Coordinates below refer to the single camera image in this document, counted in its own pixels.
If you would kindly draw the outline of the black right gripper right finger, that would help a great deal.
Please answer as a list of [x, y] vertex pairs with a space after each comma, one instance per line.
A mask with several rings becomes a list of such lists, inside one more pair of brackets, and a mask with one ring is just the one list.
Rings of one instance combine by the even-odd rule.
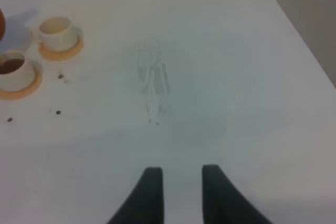
[[202, 210], [203, 223], [270, 223], [240, 193], [218, 165], [202, 167]]

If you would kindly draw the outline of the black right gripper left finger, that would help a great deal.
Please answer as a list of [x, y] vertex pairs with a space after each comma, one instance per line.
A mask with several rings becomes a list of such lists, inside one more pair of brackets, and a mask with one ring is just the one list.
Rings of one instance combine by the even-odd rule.
[[131, 194], [108, 223], [164, 223], [162, 168], [144, 170]]

